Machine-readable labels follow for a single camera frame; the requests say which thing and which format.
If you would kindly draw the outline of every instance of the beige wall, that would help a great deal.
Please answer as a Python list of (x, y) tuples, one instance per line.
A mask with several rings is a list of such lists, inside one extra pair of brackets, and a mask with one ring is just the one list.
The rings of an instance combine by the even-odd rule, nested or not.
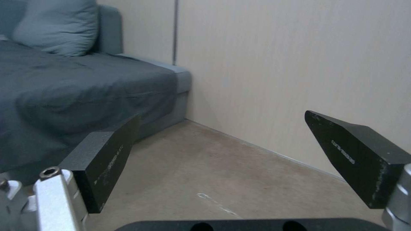
[(172, 63), (174, 0), (98, 0), (98, 3), (120, 10), (125, 53)]
[(410, 12), (409, 0), (180, 0), (187, 116), (330, 173), (305, 110), (411, 152)]

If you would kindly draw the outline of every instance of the gray sofa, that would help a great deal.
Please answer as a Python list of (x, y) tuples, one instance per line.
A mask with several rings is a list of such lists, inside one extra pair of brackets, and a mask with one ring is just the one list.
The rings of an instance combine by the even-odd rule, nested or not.
[[(3, 38), (12, 37), (14, 28), (24, 15), (25, 6), (25, 1), (0, 1), (0, 35), (2, 35)], [(0, 85), (6, 83), (6, 87), (0, 89), (0, 91), (2, 91), (2, 95), (0, 95), (0, 107), (3, 109), (3, 111), (0, 112), (0, 145), (2, 145), (2, 141), (6, 144), (0, 146), (0, 172), (3, 172), (2, 175), (6, 178), (20, 180), (23, 184), (32, 183), (37, 178), (37, 173), (42, 169), (50, 165), (58, 165), (72, 150), (73, 145), (80, 142), (79, 139), (85, 137), (93, 130), (104, 129), (107, 126), (115, 125), (116, 122), (130, 116), (130, 113), (141, 113), (144, 117), (138, 139), (152, 135), (184, 120), (187, 108), (187, 95), (191, 87), (190, 73), (182, 67), (124, 54), (122, 46), (122, 18), (116, 8), (100, 5), (99, 25), (99, 35), (91, 50), (92, 53), (83, 57), (70, 59), (63, 58), (62, 56), (57, 57), (57, 55), (54, 56), (54, 54), (42, 53), (41, 51), (35, 51), (22, 45), (13, 44), (12, 41), (6, 41), (7, 44), (0, 44), (2, 45), (0, 46), (0, 68), (3, 67), (3, 69), (7, 69), (6, 74), (3, 73), (3, 76), (2, 72), (0, 72)], [(22, 54), (16, 54), (16, 57), (13, 59), (14, 51), (22, 52)], [(16, 76), (15, 72), (8, 70), (9, 63), (11, 63), (10, 60), (20, 61), (20, 57), (33, 57), (33, 60), (35, 60), (35, 62), (32, 63), (31, 60), (24, 60), (24, 58), (22, 58), (18, 64), (20, 65), (18, 66), (19, 69), (21, 69), (25, 63), (31, 65), (29, 77), (31, 77), (32, 73), (53, 73), (47, 68), (47, 65), (50, 63), (52, 63), (52, 68), (64, 66), (68, 68), (68, 70), (64, 69), (61, 75), (58, 74), (49, 78), (45, 78), (40, 74), (40, 76), (33, 78), (32, 83), (27, 83), (29, 82), (25, 81), (28, 75), (27, 73), (25, 73), (25, 77), (23, 78), (21, 75)], [(101, 67), (103, 71), (95, 70), (93, 72), (93, 69), (100, 69), (99, 65), (103, 65), (103, 67)], [(84, 66), (85, 69), (87, 69), (84, 73), (90, 72), (90, 75), (95, 75), (95, 79), (97, 80), (93, 82), (88, 74), (78, 77), (80, 66)], [(125, 68), (111, 70), (111, 66), (114, 68)], [(75, 70), (74, 73), (76, 73), (73, 75), (73, 80), (67, 79), (65, 72), (73, 70)], [(9, 77), (9, 72), (7, 71), (13, 73), (11, 75), (12, 78), (6, 79)], [(110, 71), (115, 73), (113, 78), (106, 74)], [(18, 82), (16, 78), (21, 78), (21, 83), (16, 83)], [(73, 90), (72, 85), (67, 86), (67, 82), (72, 84), (72, 82), (82, 81), (82, 79), (87, 80), (84, 89)], [(50, 85), (50, 81), (55, 81), (56, 83)], [(41, 88), (43, 86), (42, 84), (44, 85), (44, 89), (41, 89), (39, 93), (38, 88)], [(53, 88), (55, 88), (55, 91), (53, 91), (54, 95), (48, 96), (48, 93), (51, 91), (50, 89)], [(133, 92), (132, 97), (127, 95), (130, 94), (130, 91), (136, 91)], [(147, 92), (156, 92), (156, 94), (147, 96)], [(93, 100), (97, 95), (100, 97), (100, 101), (98, 103), (94, 103), (93, 101), (92, 104), (88, 102), (89, 104), (87, 106), (74, 104), (79, 101), (79, 97), (90, 97), (89, 95), (93, 97)], [(113, 97), (113, 99), (117, 99), (119, 98), (118, 95), (121, 95), (123, 99), (107, 106), (109, 103), (102, 103), (104, 102), (102, 96), (107, 95), (114, 95), (115, 97)], [(72, 102), (66, 104), (64, 100), (72, 100)], [(20, 102), (23, 102), (23, 105), (16, 106), (16, 104)], [(49, 115), (48, 113), (50, 111), (55, 113), (56, 104), (59, 106), (57, 109), (58, 113), (52, 116)], [(78, 111), (81, 112), (81, 110), (83, 110), (83, 113), (78, 115), (77, 111), (67, 112), (69, 110), (67, 108), (72, 108), (73, 105), (75, 105), (75, 108), (78, 108)], [(101, 113), (106, 112), (109, 115), (101, 116)], [(84, 123), (87, 123), (90, 118), (84, 117), (84, 114), (90, 114), (89, 117), (91, 117), (91, 119), (96, 119), (85, 126)], [(45, 118), (48, 118), (48, 116), (52, 118), (52, 120), (56, 119), (54, 124), (45, 121)], [(77, 130), (70, 130), (69, 128), (66, 130), (61, 128), (61, 130), (59, 130), (60, 127), (56, 127), (56, 125), (61, 124), (63, 126), (65, 121), (70, 123), (71, 127), (79, 128)], [(30, 125), (31, 122), (36, 123), (36, 126)], [(42, 143), (30, 144), (31, 140), (25, 140), (24, 134), (21, 135), (21, 137), (23, 137), (21, 142), (19, 140), (13, 141), (9, 137), (1, 137), (4, 134), (6, 134), (6, 136), (13, 136), (22, 131), (33, 132), (32, 136), (38, 137), (38, 140), (42, 141)], [(11, 166), (13, 167), (4, 168), (4, 166), (8, 166), (10, 163), (12, 163)]]

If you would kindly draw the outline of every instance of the silver metal part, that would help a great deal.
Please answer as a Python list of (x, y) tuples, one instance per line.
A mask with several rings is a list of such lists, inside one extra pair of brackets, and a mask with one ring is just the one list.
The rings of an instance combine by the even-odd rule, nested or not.
[(35, 184), (39, 231), (80, 231), (74, 207), (63, 175)]
[(40, 173), (40, 180), (47, 180), (51, 177), (61, 174), (61, 169), (59, 167), (49, 167)]
[(411, 230), (411, 164), (404, 166), (382, 220), (393, 231)]
[(20, 213), (27, 203), (27, 195), (19, 181), (9, 180), (8, 190), (0, 190), (0, 230), (23, 230), (20, 222)]

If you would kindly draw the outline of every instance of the sofa armrest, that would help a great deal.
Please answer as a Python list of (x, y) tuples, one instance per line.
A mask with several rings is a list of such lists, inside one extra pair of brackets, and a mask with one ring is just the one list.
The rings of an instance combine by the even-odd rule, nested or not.
[(177, 93), (178, 94), (187, 92), (191, 88), (191, 73), (184, 67), (174, 66), (171, 64), (163, 63), (163, 62), (158, 62), (152, 59), (140, 58), (140, 57), (131, 56), (127, 54), (118, 54), (118, 56), (130, 58), (130, 59), (134, 59), (138, 61), (148, 62), (153, 65), (172, 70), (174, 73), (177, 74)]
[(99, 5), (99, 35), (92, 50), (111, 55), (123, 52), (122, 18), (117, 8)]

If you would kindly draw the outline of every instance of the white mark on carpet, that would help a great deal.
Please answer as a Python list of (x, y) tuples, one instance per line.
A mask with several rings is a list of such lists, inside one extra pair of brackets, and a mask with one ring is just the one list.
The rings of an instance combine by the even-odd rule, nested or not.
[(211, 202), (212, 204), (214, 204), (215, 206), (217, 206), (220, 210), (223, 210), (224, 212), (226, 212), (226, 213), (228, 213), (228, 214), (230, 214), (230, 215), (233, 215), (233, 216), (236, 217), (236, 218), (242, 219), (242, 217), (240, 217), (237, 213), (235, 213), (235, 212), (233, 212), (233, 211), (231, 211), (231, 210), (229, 210), (229, 209), (227, 209), (227, 208), (224, 208), (222, 204), (216, 202), (213, 198), (211, 198), (211, 197), (208, 196), (207, 194), (197, 193), (197, 196), (200, 197), (200, 198), (206, 199), (207, 201)]

